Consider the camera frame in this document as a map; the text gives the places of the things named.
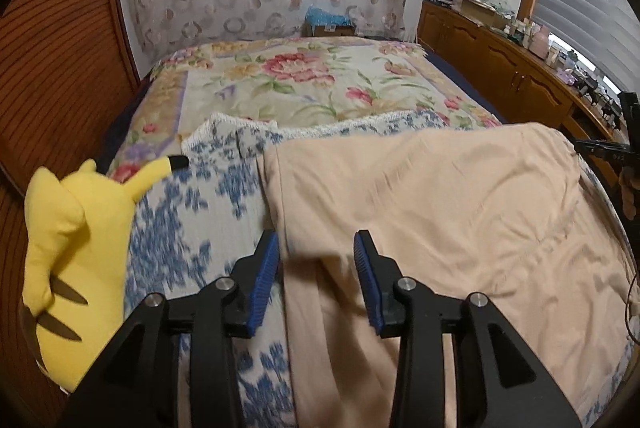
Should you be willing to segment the person right hand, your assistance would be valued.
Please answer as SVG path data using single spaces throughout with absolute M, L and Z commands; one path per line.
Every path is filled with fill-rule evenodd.
M 624 215 L 628 220 L 634 220 L 639 215 L 640 179 L 632 168 L 625 167 L 620 172 L 620 192 Z

